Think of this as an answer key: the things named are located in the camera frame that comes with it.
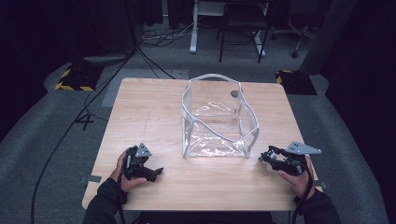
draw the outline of white desk leg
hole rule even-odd
[[[260,54],[260,50],[262,50],[262,41],[260,40],[260,32],[259,31],[254,37],[254,43],[256,44],[257,53]],[[262,58],[265,56],[265,50],[262,50]]]
[[[196,53],[198,40],[198,0],[194,3],[193,26],[191,34],[190,53]]]

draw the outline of black cable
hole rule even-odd
[[[292,223],[292,224],[295,224],[295,223],[296,223],[297,214],[300,212],[301,206],[302,206],[303,203],[305,202],[306,197],[308,197],[309,191],[311,191],[312,185],[314,184],[314,181],[313,181],[313,179],[312,179],[312,175],[311,175],[311,173],[309,172],[308,167],[306,167],[306,166],[303,165],[302,163],[301,163],[301,165],[302,165],[302,166],[305,168],[305,170],[308,172],[308,184],[306,185],[306,189],[305,189],[305,191],[304,191],[303,196],[301,197],[300,201],[297,203],[296,208],[294,209],[293,217],[292,217],[292,220],[291,220],[291,223]]]
[[[78,4],[76,3],[75,0],[73,0],[73,4],[75,5],[76,9],[78,10],[79,15],[84,20],[84,22],[85,22],[86,26],[88,27],[88,29],[90,30],[91,34],[96,39],[96,41],[102,46],[102,48],[107,49],[108,51],[113,52],[113,53],[125,53],[125,51],[120,52],[120,51],[113,50],[113,49],[116,49],[116,48],[112,48],[111,49],[111,48],[105,46],[103,44],[102,40],[99,39],[99,37],[96,35],[96,33],[91,28],[90,24],[88,23],[88,20],[85,18],[84,14],[82,13],[81,9],[79,8],[79,6],[78,6]]]
[[[111,79],[107,82],[106,86],[108,85],[108,83],[110,83],[110,81],[117,75],[117,73],[121,70],[121,68],[128,62],[128,60],[131,57],[125,59],[125,61],[117,68],[116,72],[114,73],[114,75],[111,77]],[[106,88],[106,86],[104,86],[86,105],[84,105],[84,108],[81,109],[81,111],[78,113],[78,115],[76,116],[76,118],[73,120],[72,123],[70,123],[70,125],[68,126],[68,128],[66,129],[66,131],[64,132],[64,135],[61,137],[61,139],[58,141],[57,145],[55,146],[55,148],[52,150],[52,152],[49,154],[49,157],[47,158],[46,163],[44,164],[43,169],[41,170],[40,176],[38,177],[37,181],[35,182],[35,190],[32,196],[32,204],[31,204],[31,211],[30,211],[30,219],[31,219],[31,223],[34,224],[35,223],[35,196],[37,195],[37,191],[38,191],[38,186],[41,182],[41,178],[43,177],[47,166],[50,163],[50,160],[52,159],[53,155],[55,154],[56,150],[58,149],[58,147],[60,146],[60,144],[62,143],[62,141],[66,138],[67,134],[69,133],[70,129],[73,127],[73,125],[76,123],[76,120],[81,116],[81,114],[86,110],[86,108],[103,92],[103,90]]]
[[[161,71],[163,71],[166,75],[168,75],[170,78],[172,79],[176,79],[175,77],[173,77],[172,75],[170,75],[169,73],[167,73],[165,70],[163,70],[158,64],[156,64],[154,61],[152,61],[144,52],[141,48],[137,48],[137,52],[143,56],[143,58],[146,58],[147,60],[149,60],[150,62],[154,63],[158,68],[161,69]]]
[[[123,175],[123,171],[122,171],[122,167],[121,167],[121,169],[120,169],[120,173],[119,173],[119,177],[117,178],[117,191],[118,191],[118,193],[119,193],[119,198],[118,198],[118,200],[119,200],[119,202],[118,202],[118,205],[119,205],[119,213],[120,213],[120,218],[121,218],[121,223],[122,224],[125,224],[125,217],[124,217],[124,215],[123,215],[123,210],[122,210],[122,194],[121,194],[121,191],[122,191],[122,189],[121,189],[121,178],[122,178],[122,175]]]

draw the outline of office chair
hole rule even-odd
[[[219,39],[219,33],[221,32],[221,49],[219,62],[221,63],[222,53],[224,49],[224,44],[234,44],[241,45],[245,43],[231,43],[224,42],[225,34],[228,31],[236,31],[236,32],[250,32],[251,39],[253,41],[256,35],[260,33],[260,30],[265,30],[264,37],[262,39],[262,47],[259,53],[258,63],[262,60],[262,53],[265,45],[265,40],[268,35],[268,31],[270,26],[268,25],[264,10],[263,4],[265,1],[258,0],[245,0],[245,1],[237,1],[237,0],[229,0],[224,5],[224,13],[221,21],[221,26],[218,31],[218,35],[216,39]]]
[[[315,31],[324,22],[331,0],[288,0],[287,2],[287,24],[289,29],[275,30],[271,34],[271,39],[275,40],[276,36],[281,34],[297,35],[299,38],[291,54],[291,57],[297,58],[299,56],[298,48],[304,37],[315,39]],[[269,10],[272,10],[274,4],[280,3],[272,3],[269,6]]]

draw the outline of person's left hand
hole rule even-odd
[[[117,161],[116,169],[113,171],[113,173],[111,173],[110,178],[112,178],[116,182],[118,181],[120,170],[121,170],[122,163],[123,163],[123,160],[125,158],[125,155],[126,155],[126,152],[124,151],[120,155],[119,160]],[[144,178],[144,177],[128,180],[125,177],[125,175],[122,175],[122,177],[121,177],[121,189],[124,192],[129,192],[129,190],[131,190],[132,188],[134,188],[134,187],[136,187],[138,185],[141,185],[141,184],[145,183],[146,181],[147,181],[147,179]]]

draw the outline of person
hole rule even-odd
[[[115,215],[118,212],[121,202],[127,203],[127,194],[136,186],[144,184],[146,178],[135,178],[128,180],[124,175],[119,186],[117,184],[120,169],[125,152],[123,152],[117,162],[116,169],[110,177],[99,187],[97,195],[91,200],[87,207],[84,224],[92,223],[117,223]],[[307,167],[312,170],[312,162],[306,157]],[[304,194],[308,182],[308,173],[304,171],[301,175],[289,175],[286,172],[278,171],[278,174],[290,183],[297,197],[295,202]],[[341,219],[332,200],[325,193],[315,189],[313,186],[309,190],[306,201],[302,204],[301,213],[304,215],[305,224],[335,224],[341,223]],[[206,224],[228,224],[228,223],[275,223],[269,212],[142,212],[139,223],[206,223]]]

